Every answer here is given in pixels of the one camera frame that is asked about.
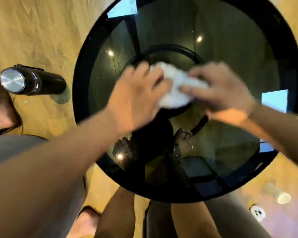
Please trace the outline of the round black glass table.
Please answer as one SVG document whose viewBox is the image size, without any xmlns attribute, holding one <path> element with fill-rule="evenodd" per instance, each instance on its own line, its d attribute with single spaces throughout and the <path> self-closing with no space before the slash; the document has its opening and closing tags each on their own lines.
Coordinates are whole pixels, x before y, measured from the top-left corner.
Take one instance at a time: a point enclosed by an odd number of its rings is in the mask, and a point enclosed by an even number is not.
<svg viewBox="0 0 298 238">
<path fill-rule="evenodd" d="M 115 0 L 80 50 L 72 85 L 77 124 L 102 110 L 129 65 L 189 71 L 224 61 L 264 105 L 298 115 L 298 45 L 269 0 Z M 114 182 L 152 200 L 205 201 L 258 176 L 278 152 L 248 132 L 209 120 L 197 100 L 162 108 L 97 161 Z"/>
</svg>

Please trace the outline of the person's right hand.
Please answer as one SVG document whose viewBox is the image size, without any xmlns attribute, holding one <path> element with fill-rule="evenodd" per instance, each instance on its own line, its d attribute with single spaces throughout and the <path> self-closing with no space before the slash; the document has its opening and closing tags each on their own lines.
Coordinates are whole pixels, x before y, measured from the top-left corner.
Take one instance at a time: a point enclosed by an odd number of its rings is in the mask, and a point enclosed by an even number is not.
<svg viewBox="0 0 298 238">
<path fill-rule="evenodd" d="M 188 76 L 202 77 L 209 84 L 209 98 L 200 100 L 209 119 L 240 128 L 257 104 L 243 80 L 223 62 L 196 66 Z"/>
</svg>

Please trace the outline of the person's right forearm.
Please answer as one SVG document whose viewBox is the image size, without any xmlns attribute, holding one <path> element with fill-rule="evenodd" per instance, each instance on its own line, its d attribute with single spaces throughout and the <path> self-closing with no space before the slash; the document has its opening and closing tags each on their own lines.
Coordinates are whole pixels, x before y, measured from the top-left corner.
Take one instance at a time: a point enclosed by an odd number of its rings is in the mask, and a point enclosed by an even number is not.
<svg viewBox="0 0 298 238">
<path fill-rule="evenodd" d="M 298 116 L 256 104 L 240 127 L 269 142 L 298 166 Z"/>
</svg>

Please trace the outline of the person's left hand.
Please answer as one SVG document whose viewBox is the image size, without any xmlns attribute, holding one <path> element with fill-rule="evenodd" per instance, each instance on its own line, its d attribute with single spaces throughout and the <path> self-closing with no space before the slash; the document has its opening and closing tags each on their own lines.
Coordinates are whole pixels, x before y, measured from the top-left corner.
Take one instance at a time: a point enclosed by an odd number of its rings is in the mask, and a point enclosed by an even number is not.
<svg viewBox="0 0 298 238">
<path fill-rule="evenodd" d="M 105 109 L 106 127 L 114 133 L 135 131 L 150 123 L 159 112 L 154 88 L 165 79 L 160 67 L 150 69 L 147 62 L 127 67 L 115 83 Z"/>
</svg>

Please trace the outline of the small white round fixture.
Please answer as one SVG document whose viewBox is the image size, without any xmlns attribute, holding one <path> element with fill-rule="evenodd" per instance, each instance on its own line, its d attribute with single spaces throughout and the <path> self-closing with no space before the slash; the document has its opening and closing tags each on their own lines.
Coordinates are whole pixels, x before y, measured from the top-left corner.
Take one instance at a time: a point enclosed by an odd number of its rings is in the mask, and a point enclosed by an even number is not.
<svg viewBox="0 0 298 238">
<path fill-rule="evenodd" d="M 261 222 L 266 217 L 264 209 L 257 204 L 252 204 L 249 210 L 258 222 Z"/>
</svg>

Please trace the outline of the clear plastic bottle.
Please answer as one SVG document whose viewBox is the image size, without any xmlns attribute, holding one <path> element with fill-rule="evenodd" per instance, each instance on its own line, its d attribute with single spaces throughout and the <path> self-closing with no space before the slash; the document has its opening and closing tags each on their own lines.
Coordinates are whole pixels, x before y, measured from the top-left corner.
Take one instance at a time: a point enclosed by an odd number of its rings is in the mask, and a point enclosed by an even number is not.
<svg viewBox="0 0 298 238">
<path fill-rule="evenodd" d="M 266 194 L 273 196 L 280 205 L 288 204 L 291 201 L 291 196 L 289 193 L 283 191 L 272 183 L 266 183 L 262 190 Z"/>
</svg>

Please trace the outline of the white cloth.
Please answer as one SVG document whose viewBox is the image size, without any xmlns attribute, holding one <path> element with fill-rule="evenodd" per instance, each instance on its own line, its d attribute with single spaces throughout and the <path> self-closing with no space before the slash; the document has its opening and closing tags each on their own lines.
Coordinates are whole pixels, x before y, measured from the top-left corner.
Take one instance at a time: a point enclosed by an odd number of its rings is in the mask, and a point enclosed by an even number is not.
<svg viewBox="0 0 298 238">
<path fill-rule="evenodd" d="M 171 91 L 165 94 L 159 101 L 160 108 L 177 109 L 182 108 L 192 102 L 194 99 L 192 96 L 180 91 L 180 87 L 183 85 L 209 88 L 209 85 L 205 81 L 188 77 L 188 73 L 186 71 L 178 69 L 172 64 L 158 62 L 151 65 L 150 69 L 155 67 L 160 67 L 164 72 L 164 77 L 172 80 L 173 83 Z"/>
</svg>

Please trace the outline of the black flask with silver lid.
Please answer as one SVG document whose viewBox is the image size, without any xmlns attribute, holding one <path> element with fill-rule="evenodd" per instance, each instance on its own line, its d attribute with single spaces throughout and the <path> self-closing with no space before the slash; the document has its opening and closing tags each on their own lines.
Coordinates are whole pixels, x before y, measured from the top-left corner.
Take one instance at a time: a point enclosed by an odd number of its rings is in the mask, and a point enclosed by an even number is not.
<svg viewBox="0 0 298 238">
<path fill-rule="evenodd" d="M 1 85 L 15 95 L 59 95 L 67 87 L 64 78 L 58 74 L 16 64 L 0 73 Z"/>
</svg>

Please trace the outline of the person's left forearm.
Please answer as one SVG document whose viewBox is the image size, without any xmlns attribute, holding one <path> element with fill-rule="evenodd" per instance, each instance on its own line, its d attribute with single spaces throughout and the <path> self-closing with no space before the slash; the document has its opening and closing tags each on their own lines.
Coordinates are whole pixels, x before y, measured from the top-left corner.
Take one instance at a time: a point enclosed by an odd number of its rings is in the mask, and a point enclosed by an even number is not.
<svg viewBox="0 0 298 238">
<path fill-rule="evenodd" d="M 62 136 L 0 163 L 0 238 L 30 235 L 89 167 L 133 130 L 130 111 L 106 108 Z"/>
</svg>

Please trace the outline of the person's bare leg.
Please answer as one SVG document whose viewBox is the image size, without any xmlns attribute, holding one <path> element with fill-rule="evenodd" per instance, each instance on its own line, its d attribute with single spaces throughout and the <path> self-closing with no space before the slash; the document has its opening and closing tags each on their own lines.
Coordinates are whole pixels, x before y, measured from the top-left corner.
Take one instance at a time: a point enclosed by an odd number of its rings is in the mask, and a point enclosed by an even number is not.
<svg viewBox="0 0 298 238">
<path fill-rule="evenodd" d="M 178 238 L 221 238 L 204 202 L 171 204 Z"/>
<path fill-rule="evenodd" d="M 119 187 L 101 214 L 94 238 L 133 238 L 135 194 Z"/>
</svg>

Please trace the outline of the person's foot in black sandal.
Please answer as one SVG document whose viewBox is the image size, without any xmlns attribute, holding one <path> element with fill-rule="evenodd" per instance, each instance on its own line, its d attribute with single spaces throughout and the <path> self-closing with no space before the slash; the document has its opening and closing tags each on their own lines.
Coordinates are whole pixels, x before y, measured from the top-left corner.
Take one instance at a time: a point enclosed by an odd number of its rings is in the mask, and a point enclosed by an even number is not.
<svg viewBox="0 0 298 238">
<path fill-rule="evenodd" d="M 66 238 L 94 237 L 100 217 L 101 214 L 94 208 L 90 206 L 83 207 Z"/>
</svg>

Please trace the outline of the grey shorts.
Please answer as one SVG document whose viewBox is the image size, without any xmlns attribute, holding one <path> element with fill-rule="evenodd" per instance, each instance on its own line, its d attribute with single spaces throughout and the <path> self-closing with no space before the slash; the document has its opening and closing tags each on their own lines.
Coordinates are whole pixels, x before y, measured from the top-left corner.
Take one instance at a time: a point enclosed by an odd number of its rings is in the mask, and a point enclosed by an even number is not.
<svg viewBox="0 0 298 238">
<path fill-rule="evenodd" d="M 38 136 L 0 137 L 0 161 L 18 154 L 45 140 Z M 83 204 L 85 184 L 80 181 L 73 195 L 66 200 L 60 212 L 52 210 L 52 218 L 44 218 L 47 224 L 40 225 L 31 238 L 65 238 Z M 227 194 L 206 201 L 215 225 L 222 238 L 271 238 L 263 226 L 239 201 Z M 143 218 L 142 238 L 178 238 L 171 218 L 171 204 L 150 201 Z"/>
</svg>

